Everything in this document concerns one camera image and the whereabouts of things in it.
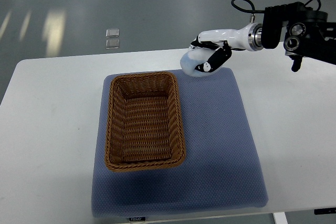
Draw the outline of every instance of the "floor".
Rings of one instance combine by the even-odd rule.
[[[0,0],[0,102],[16,64],[23,59],[186,48],[201,31],[247,25],[249,15],[232,8],[230,1]],[[252,1],[263,9],[308,0]],[[336,0],[321,1],[328,21],[335,22]],[[262,22],[262,16],[256,21]],[[120,29],[120,48],[106,50],[108,28]],[[286,215],[289,224],[336,222],[335,215],[315,216],[312,211]],[[258,215],[197,223],[274,221],[272,215]]]

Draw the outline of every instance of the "wicker basket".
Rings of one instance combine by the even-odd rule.
[[[110,86],[105,164],[114,172],[170,168],[185,158],[176,76],[125,74]]]

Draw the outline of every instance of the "white robotic hand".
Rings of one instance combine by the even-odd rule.
[[[261,24],[250,23],[240,30],[203,31],[189,49],[181,58],[182,70],[192,77],[209,76],[230,58],[231,50],[262,50]]]

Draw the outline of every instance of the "gray foam pad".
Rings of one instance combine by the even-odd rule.
[[[92,181],[95,217],[152,216],[263,207],[268,201],[258,154],[232,71],[204,78],[182,70],[186,159],[175,168],[114,173],[104,163],[109,86],[106,77]]]

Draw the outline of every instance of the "black cable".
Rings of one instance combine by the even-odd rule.
[[[312,2],[312,1],[314,1],[314,0],[310,0],[310,1],[308,1],[308,2],[306,2],[305,4],[304,4],[304,6],[306,7],[310,2]],[[317,3],[319,3],[319,7],[317,8],[317,10],[319,10],[320,8],[321,8],[321,1],[320,0],[316,0],[317,1]]]
[[[234,8],[236,8],[237,10],[239,10],[239,11],[241,11],[241,12],[243,12],[243,13],[264,13],[264,12],[265,12],[265,10],[256,10],[255,7],[254,7],[254,4],[252,3],[251,0],[242,0],[242,1],[248,2],[248,3],[250,4],[250,6],[251,6],[251,10],[246,10],[246,9],[243,9],[243,8],[237,6],[237,5],[235,4],[235,1],[236,1],[236,0],[231,0],[231,5],[232,5]]]

